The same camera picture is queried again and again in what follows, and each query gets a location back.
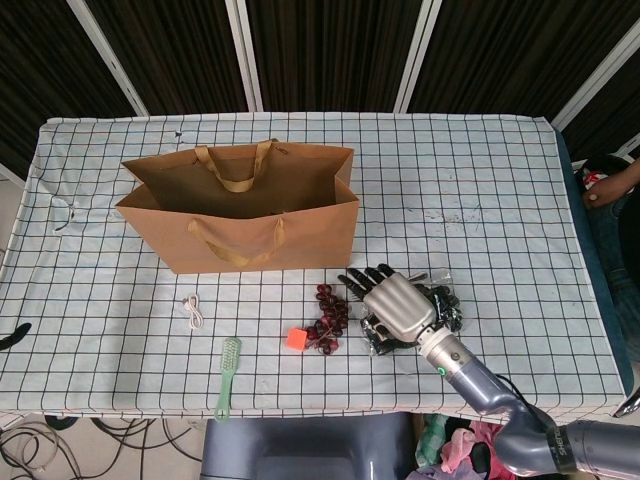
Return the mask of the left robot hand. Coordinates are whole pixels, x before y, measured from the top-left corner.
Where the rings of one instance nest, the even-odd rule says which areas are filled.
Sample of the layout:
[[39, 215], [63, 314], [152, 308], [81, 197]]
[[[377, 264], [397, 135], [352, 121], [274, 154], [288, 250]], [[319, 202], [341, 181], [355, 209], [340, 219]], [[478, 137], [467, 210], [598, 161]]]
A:
[[31, 323], [22, 323], [18, 325], [11, 334], [1, 338], [0, 351], [9, 350], [10, 348], [18, 344], [29, 333], [31, 327]]

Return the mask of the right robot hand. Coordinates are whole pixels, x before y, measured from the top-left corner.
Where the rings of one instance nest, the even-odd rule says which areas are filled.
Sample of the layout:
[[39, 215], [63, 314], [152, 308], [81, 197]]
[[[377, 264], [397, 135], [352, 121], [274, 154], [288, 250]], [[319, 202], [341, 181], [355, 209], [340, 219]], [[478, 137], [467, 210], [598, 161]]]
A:
[[394, 338], [423, 345], [433, 334], [435, 308], [404, 275], [384, 263], [346, 272], [338, 280]]

